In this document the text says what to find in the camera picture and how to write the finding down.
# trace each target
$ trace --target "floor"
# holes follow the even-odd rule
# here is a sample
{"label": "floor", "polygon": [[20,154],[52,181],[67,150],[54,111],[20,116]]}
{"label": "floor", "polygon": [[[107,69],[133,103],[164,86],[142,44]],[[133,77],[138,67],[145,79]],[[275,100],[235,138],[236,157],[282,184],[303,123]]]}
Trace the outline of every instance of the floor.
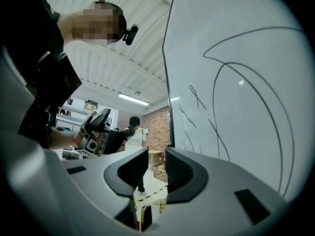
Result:
{"label": "floor", "polygon": [[[160,181],[153,176],[153,170],[152,167],[149,166],[148,170],[143,176],[143,183],[144,188],[146,189],[146,193],[148,196],[152,195],[153,193],[157,192],[158,190],[162,189],[167,185],[167,183]],[[137,211],[137,220],[140,221],[141,219],[141,207],[145,206],[149,203],[154,202],[155,200],[164,199],[167,197],[167,188],[164,188],[163,190],[159,191],[158,193],[154,194],[153,196],[149,197],[148,199],[145,199],[144,201],[141,201],[140,203],[136,204]],[[138,193],[138,190],[136,189],[133,193],[134,201],[138,201],[142,199],[140,194]]]}

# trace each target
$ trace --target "white corrugated ceiling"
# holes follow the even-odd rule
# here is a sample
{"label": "white corrugated ceiling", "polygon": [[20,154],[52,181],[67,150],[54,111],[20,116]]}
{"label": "white corrugated ceiling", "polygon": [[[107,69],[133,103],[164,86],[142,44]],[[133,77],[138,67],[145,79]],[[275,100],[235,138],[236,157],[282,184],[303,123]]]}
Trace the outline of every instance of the white corrugated ceiling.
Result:
{"label": "white corrugated ceiling", "polygon": [[[72,13],[95,0],[47,1],[59,13]],[[118,98],[121,92],[147,101],[152,107],[167,98],[162,44],[170,0],[107,1],[122,8],[128,28],[137,24],[139,31],[131,46],[122,41],[107,47],[81,41],[65,46],[64,50],[83,83],[76,96],[80,97],[80,92],[83,92],[81,98],[90,94],[93,100],[103,104],[108,97],[117,98],[117,106],[107,105],[126,109],[130,105]]]}

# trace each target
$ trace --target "white shirt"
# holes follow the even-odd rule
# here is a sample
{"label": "white shirt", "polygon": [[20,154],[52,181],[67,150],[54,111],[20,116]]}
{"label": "white shirt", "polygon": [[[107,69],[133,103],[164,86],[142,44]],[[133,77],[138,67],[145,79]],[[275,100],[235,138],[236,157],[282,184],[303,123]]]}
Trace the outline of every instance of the white shirt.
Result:
{"label": "white shirt", "polygon": [[146,133],[142,128],[138,128],[134,135],[131,136],[128,141],[126,142],[126,150],[131,150],[131,149],[139,149],[142,148],[142,142],[146,140]]}

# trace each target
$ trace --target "forearm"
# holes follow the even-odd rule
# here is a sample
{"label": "forearm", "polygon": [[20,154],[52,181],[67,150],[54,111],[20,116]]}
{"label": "forearm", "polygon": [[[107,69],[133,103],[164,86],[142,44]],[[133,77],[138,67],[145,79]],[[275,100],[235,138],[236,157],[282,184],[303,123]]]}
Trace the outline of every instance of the forearm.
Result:
{"label": "forearm", "polygon": [[60,132],[52,129],[49,135],[49,149],[66,148],[69,146],[77,147],[77,136],[78,134],[75,132]]}

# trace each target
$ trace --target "hazard stripe tape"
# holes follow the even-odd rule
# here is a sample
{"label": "hazard stripe tape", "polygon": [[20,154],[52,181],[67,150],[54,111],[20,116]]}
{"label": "hazard stripe tape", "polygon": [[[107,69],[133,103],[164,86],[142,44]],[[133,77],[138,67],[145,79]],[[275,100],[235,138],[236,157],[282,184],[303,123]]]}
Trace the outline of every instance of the hazard stripe tape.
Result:
{"label": "hazard stripe tape", "polygon": [[146,197],[146,198],[144,198],[144,199],[140,199],[140,200],[138,200],[138,201],[136,201],[136,202],[134,202],[134,203],[135,203],[135,204],[140,203],[140,202],[142,202],[142,201],[144,201],[144,200],[146,200],[146,199],[148,199],[148,198],[150,198],[150,197],[154,196],[156,193],[160,192],[161,190],[163,190],[163,189],[164,189],[164,188],[166,188],[166,187],[167,187],[167,185],[166,185],[166,186],[164,186],[162,189],[158,190],[157,192],[155,192],[155,193],[153,193],[153,194],[151,194],[151,195],[147,196],[147,197]]}

